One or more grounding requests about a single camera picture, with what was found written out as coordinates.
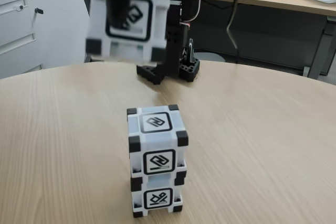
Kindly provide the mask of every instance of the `black corner piece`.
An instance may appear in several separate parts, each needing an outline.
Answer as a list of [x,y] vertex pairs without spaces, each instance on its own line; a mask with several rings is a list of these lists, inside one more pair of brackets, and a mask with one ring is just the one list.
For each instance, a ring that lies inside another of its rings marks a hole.
[[169,110],[178,110],[177,104],[168,105]]
[[127,115],[134,115],[137,113],[136,108],[127,109]]
[[181,212],[182,211],[183,206],[176,206],[173,208],[173,212]]
[[141,188],[142,188],[142,177],[131,178],[131,191],[141,191]]
[[101,55],[101,39],[87,39],[86,53],[93,55]]
[[189,145],[189,138],[186,131],[177,131],[177,145],[178,146],[188,146]]
[[177,172],[174,185],[175,186],[182,186],[184,185],[184,178],[187,176],[187,171],[184,172]]
[[129,136],[128,137],[129,152],[140,152],[141,144],[139,136]]
[[143,217],[143,213],[142,212],[133,212],[133,217],[134,218]]
[[162,63],[164,62],[165,59],[166,59],[166,49],[157,47],[152,48],[152,57],[151,57],[152,62]]
[[184,63],[180,64],[179,77],[187,82],[193,82],[196,78],[198,71],[200,70],[200,61],[195,58],[195,62],[189,65]]
[[155,72],[155,67],[136,66],[136,73],[154,85],[160,84],[164,76]]

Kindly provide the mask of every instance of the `stacked cubes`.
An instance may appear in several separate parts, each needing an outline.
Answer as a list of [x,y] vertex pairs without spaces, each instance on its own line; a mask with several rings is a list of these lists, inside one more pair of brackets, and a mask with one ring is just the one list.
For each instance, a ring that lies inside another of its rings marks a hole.
[[127,109],[133,216],[182,211],[188,146],[177,105]]

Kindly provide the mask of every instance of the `round table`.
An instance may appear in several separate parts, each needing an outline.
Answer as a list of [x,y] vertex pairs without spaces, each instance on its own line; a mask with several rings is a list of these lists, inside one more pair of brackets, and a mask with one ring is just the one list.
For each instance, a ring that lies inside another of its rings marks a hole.
[[[183,211],[131,207],[126,109],[178,104]],[[336,87],[202,61],[154,86],[125,63],[0,80],[0,223],[336,223]]]

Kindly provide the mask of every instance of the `floor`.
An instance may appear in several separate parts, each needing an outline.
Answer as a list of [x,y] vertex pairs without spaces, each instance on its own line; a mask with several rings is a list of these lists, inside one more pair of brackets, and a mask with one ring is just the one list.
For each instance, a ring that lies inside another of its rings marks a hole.
[[[211,60],[211,61],[223,61],[222,57],[225,59],[226,62],[235,62],[236,58],[228,55],[222,55],[219,56],[219,54],[212,54],[204,51],[199,51],[195,53],[195,57],[199,58],[201,60]],[[249,59],[239,59],[239,64],[243,65],[249,65],[249,66],[255,66],[255,67],[262,67],[262,68],[269,68],[269,69],[274,69],[278,71],[283,71],[287,73],[292,73],[292,74],[297,74],[297,75],[302,75],[301,70],[295,70],[292,68],[287,68],[287,67],[282,67],[282,66],[277,66],[265,62],[259,62],[259,61],[254,61],[254,60],[249,60]],[[327,76],[320,76],[318,78],[319,81],[323,81],[326,83],[330,83],[333,85],[336,85],[336,57],[334,58],[334,61],[330,67],[329,74]]]

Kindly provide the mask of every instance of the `robotic arm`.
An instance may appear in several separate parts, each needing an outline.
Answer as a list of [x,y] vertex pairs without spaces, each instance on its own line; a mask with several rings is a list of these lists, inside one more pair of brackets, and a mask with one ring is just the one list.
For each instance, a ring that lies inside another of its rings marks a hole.
[[[192,3],[182,0],[174,18],[191,19]],[[170,0],[90,0],[86,52],[99,60],[164,62],[169,8]]]

